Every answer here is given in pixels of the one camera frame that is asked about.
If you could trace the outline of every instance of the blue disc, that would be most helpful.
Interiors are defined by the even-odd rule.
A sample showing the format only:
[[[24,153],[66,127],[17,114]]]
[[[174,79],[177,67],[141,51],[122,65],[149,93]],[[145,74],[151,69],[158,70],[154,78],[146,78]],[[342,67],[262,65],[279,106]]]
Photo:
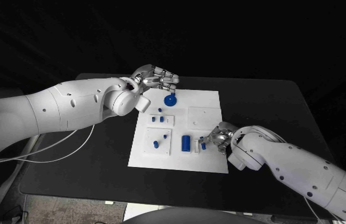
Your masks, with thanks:
[[[165,106],[172,107],[177,103],[175,93],[169,93],[169,95],[164,97],[162,101]]]

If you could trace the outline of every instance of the small blue piece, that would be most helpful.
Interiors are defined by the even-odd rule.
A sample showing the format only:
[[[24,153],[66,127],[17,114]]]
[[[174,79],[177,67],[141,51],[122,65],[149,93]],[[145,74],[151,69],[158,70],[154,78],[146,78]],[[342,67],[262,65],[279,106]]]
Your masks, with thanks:
[[[172,107],[177,103],[175,93],[169,93],[162,100],[165,106]]]
[[[190,136],[181,136],[181,152],[190,152]]]

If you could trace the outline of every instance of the black table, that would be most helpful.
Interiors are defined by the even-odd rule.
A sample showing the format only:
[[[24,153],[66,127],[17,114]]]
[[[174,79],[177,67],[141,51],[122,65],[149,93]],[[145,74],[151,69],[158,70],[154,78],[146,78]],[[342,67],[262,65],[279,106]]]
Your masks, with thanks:
[[[84,73],[76,79],[126,76]],[[332,162],[293,82],[181,77],[177,88],[219,91],[223,121],[237,127],[268,128],[288,143]],[[70,157],[51,163],[31,163],[20,191],[31,195],[312,217],[302,196],[275,180],[266,166],[259,171],[247,168],[239,171],[227,163],[229,174],[128,167],[136,117],[133,109],[128,115],[108,118],[95,125],[87,143]],[[77,130],[56,147],[33,155],[33,160],[64,156],[83,143],[89,131],[90,127]],[[69,133],[44,134],[38,148]],[[311,206],[321,218],[330,218],[321,207]]]

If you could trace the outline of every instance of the robotic hand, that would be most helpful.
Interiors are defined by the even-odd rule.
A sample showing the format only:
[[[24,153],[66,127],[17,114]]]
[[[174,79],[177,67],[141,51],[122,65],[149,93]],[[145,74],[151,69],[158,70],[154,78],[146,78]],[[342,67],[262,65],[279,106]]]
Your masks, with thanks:
[[[257,171],[266,164],[276,180],[346,220],[346,172],[272,131],[220,122],[198,143],[214,144],[223,155],[230,145],[227,161],[237,170],[247,167]]]
[[[175,91],[178,76],[144,65],[131,77],[73,80],[22,96],[0,99],[0,151],[43,133],[82,129],[149,106],[149,88]]]

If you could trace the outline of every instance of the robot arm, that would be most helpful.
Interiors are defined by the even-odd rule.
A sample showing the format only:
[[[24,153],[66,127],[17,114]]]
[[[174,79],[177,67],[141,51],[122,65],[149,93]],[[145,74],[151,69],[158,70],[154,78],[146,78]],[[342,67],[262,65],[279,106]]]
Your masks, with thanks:
[[[276,180],[346,220],[346,172],[327,160],[260,126],[236,129],[220,122],[200,142],[213,143],[223,154],[230,145],[227,161],[239,170],[257,171],[266,164]]]
[[[178,76],[152,65],[132,76],[74,80],[46,90],[0,99],[0,151],[34,135],[82,129],[135,108],[144,112],[149,88],[175,91]]]

